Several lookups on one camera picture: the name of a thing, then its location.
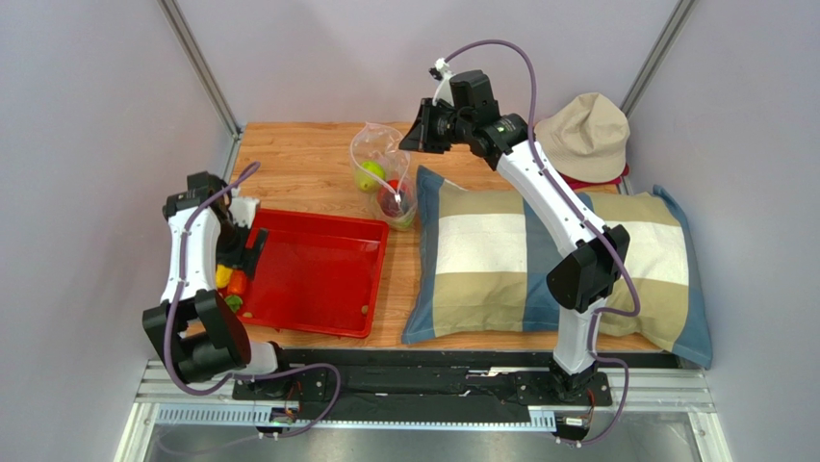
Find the orange carrot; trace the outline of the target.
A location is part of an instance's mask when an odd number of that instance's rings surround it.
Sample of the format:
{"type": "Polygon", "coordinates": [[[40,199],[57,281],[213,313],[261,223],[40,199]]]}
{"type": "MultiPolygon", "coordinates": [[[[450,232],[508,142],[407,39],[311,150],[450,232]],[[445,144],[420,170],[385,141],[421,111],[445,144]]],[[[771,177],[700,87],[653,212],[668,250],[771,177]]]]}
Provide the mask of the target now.
{"type": "Polygon", "coordinates": [[[228,285],[226,286],[226,293],[228,295],[244,296],[248,286],[248,277],[244,271],[234,269],[231,273],[228,285]]]}

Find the yellow mango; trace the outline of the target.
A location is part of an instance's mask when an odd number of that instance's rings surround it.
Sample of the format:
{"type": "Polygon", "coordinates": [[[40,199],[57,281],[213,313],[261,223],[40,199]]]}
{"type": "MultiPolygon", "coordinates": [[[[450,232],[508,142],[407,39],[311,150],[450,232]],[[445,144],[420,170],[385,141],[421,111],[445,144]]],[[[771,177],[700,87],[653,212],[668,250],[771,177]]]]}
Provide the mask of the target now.
{"type": "Polygon", "coordinates": [[[220,290],[226,289],[230,283],[234,270],[224,265],[217,265],[215,273],[216,287],[220,290]]]}

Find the clear zip top bag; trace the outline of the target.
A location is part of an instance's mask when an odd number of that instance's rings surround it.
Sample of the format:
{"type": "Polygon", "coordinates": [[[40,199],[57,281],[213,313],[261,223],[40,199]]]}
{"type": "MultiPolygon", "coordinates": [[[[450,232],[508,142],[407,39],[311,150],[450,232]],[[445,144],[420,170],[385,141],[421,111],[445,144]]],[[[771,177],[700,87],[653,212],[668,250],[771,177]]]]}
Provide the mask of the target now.
{"type": "Polygon", "coordinates": [[[353,186],[373,218],[398,231],[413,227],[418,210],[411,155],[395,128],[367,122],[348,149],[353,186]]]}

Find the red yellow apple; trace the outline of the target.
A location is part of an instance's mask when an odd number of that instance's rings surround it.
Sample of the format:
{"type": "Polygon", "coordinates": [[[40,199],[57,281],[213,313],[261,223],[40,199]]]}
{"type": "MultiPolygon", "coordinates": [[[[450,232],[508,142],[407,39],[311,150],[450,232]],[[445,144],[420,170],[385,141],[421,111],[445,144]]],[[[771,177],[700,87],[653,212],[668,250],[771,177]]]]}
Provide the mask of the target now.
{"type": "Polygon", "coordinates": [[[388,202],[401,202],[407,200],[412,195],[411,185],[405,180],[389,180],[387,187],[382,187],[378,193],[380,200],[388,202]]]}

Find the green apple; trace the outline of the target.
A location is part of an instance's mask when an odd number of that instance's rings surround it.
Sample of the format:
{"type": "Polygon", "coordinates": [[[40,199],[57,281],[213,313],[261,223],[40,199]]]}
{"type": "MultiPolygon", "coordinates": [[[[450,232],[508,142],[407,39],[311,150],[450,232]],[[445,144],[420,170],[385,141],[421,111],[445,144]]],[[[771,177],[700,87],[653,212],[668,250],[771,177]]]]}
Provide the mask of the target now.
{"type": "Polygon", "coordinates": [[[375,161],[362,162],[354,172],[354,183],[361,193],[376,193],[386,178],[382,165],[375,161]]]}

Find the dark purple mangosteen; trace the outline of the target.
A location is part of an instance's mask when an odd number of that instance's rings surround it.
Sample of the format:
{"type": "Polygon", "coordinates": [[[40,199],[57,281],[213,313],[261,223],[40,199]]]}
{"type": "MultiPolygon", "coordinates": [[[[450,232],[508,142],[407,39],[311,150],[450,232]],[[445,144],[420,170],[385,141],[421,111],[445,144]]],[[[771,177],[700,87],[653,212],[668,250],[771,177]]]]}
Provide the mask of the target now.
{"type": "Polygon", "coordinates": [[[395,195],[388,194],[380,196],[377,199],[377,204],[382,214],[388,218],[398,218],[404,214],[402,201],[397,199],[395,195]]]}

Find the white green cauliflower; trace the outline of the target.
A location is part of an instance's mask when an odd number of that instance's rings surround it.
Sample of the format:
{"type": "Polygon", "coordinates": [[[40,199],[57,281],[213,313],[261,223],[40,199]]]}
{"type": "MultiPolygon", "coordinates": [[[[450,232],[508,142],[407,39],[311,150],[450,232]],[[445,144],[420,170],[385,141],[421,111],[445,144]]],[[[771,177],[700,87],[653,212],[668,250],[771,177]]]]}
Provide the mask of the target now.
{"type": "Polygon", "coordinates": [[[401,216],[389,217],[388,224],[392,229],[397,231],[409,231],[414,226],[415,216],[415,212],[411,211],[401,216]]]}

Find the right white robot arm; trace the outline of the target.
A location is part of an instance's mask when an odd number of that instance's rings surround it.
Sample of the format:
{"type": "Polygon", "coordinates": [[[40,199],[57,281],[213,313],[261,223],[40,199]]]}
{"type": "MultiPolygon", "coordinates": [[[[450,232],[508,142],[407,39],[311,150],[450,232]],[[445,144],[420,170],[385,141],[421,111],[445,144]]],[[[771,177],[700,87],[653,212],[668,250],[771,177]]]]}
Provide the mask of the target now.
{"type": "Polygon", "coordinates": [[[598,371],[594,319],[622,275],[628,231],[606,225],[584,205],[536,145],[529,124],[520,115],[501,113],[483,71],[454,74],[433,68],[430,73],[438,87],[421,101],[399,146],[436,154],[455,144],[468,146],[515,188],[545,225],[562,257],[546,277],[560,306],[548,388],[560,401],[582,398],[598,371]]]}

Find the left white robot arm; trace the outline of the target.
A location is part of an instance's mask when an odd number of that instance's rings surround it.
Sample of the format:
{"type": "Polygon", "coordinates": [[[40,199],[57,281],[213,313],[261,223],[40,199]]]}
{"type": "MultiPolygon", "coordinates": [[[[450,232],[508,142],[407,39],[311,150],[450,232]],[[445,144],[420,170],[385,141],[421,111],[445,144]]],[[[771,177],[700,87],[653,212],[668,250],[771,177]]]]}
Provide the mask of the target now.
{"type": "Polygon", "coordinates": [[[186,189],[163,207],[171,237],[167,285],[141,323],[171,380],[191,395],[195,383],[281,373],[278,345],[251,341],[218,287],[219,266],[254,276],[269,234],[252,228],[259,215],[259,199],[207,171],[189,175],[186,189]]]}

